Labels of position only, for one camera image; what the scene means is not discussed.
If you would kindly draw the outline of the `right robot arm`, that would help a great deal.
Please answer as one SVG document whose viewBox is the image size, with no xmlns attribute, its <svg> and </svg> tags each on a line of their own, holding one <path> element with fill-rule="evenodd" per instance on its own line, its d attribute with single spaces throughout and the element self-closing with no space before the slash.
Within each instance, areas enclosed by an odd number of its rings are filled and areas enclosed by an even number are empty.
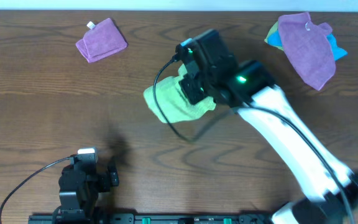
<svg viewBox="0 0 358 224">
<path fill-rule="evenodd" d="M 235 109 L 273 147 L 291 170 L 304 194 L 270 218 L 272 223 L 355 223 L 358 171 L 332 155 L 290 106 L 283 90 L 258 61 L 231 59 L 203 63 L 184 59 L 180 82 L 196 104 L 207 96 Z"/>
</svg>

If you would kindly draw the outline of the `green cloth under pile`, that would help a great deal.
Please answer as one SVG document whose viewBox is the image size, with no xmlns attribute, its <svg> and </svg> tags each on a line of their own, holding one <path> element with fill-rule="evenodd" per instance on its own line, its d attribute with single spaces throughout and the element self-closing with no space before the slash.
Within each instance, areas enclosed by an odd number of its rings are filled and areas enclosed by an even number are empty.
<svg viewBox="0 0 358 224">
<path fill-rule="evenodd" d="M 264 42 L 283 51 L 282 41 L 278 32 L 278 22 L 270 28 Z"/>
</svg>

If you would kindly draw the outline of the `folded purple cloth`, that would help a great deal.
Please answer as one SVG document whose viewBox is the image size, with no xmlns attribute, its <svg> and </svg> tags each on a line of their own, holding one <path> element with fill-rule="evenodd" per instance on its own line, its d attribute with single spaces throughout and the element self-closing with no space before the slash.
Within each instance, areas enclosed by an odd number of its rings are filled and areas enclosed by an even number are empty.
<svg viewBox="0 0 358 224">
<path fill-rule="evenodd" d="M 88 63 L 116 54 L 127 47 L 127 42 L 111 18 L 97 24 L 89 22 L 89 30 L 76 43 L 79 52 Z"/>
</svg>

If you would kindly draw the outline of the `light green cloth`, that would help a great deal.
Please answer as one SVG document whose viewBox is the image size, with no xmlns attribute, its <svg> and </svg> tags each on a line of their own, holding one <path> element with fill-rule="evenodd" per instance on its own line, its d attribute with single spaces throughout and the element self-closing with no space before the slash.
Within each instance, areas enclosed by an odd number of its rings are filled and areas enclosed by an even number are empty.
<svg viewBox="0 0 358 224">
<path fill-rule="evenodd" d="M 171 123 L 193 121 L 200 119 L 207 111 L 213 111 L 216 103 L 208 96 L 195 105 L 192 105 L 181 91 L 179 81 L 186 74 L 186 68 L 181 65 L 178 76 L 167 77 L 157 83 L 156 97 L 158 103 Z"/>
</svg>

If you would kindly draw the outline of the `blue cloth in pile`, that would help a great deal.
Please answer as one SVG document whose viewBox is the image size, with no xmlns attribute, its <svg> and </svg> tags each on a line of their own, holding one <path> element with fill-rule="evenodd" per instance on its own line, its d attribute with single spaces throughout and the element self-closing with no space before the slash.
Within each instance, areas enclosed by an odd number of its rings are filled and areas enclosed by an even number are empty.
<svg viewBox="0 0 358 224">
<path fill-rule="evenodd" d="M 333 56 L 334 56 L 335 61 L 337 61 L 340 58 L 343 58 L 347 55 L 346 50 L 337 46 L 336 38 L 332 34 L 329 34 L 326 38 L 327 38 L 328 42 L 330 43 L 331 50 L 333 51 Z"/>
</svg>

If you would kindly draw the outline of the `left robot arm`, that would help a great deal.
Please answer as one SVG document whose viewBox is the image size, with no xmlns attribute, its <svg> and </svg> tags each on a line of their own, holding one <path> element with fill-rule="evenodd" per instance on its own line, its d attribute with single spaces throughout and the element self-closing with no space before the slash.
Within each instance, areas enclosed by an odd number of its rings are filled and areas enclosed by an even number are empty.
<svg viewBox="0 0 358 224">
<path fill-rule="evenodd" d="M 97 171 L 97 155 L 75 155 L 59 178 L 61 205 L 52 214 L 52 223 L 109 223 L 110 215 L 96 206 L 100 193 L 119 185 L 114 158 L 103 172 Z"/>
</svg>

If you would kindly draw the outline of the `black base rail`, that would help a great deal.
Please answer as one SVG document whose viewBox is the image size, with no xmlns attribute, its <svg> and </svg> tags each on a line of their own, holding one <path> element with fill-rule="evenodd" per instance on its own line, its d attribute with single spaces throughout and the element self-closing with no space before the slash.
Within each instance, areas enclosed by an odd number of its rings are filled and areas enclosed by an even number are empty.
<svg viewBox="0 0 358 224">
<path fill-rule="evenodd" d="M 62 215 L 31 215 L 28 224 L 53 223 L 94 223 L 94 224 L 271 224 L 269 215 L 134 215 L 131 213 L 115 213 L 96 215 L 89 220 L 70 220 Z"/>
</svg>

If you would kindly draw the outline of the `purple cloth in pile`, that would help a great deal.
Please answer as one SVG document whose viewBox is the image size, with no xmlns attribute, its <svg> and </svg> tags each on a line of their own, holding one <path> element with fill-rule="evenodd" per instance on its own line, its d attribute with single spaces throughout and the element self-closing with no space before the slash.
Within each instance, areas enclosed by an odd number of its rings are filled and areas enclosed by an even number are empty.
<svg viewBox="0 0 358 224">
<path fill-rule="evenodd" d="M 321 90 L 336 71 L 327 39 L 332 31 L 326 22 L 314 24 L 308 12 L 278 18 L 278 33 L 285 55 L 301 79 L 315 90 Z"/>
</svg>

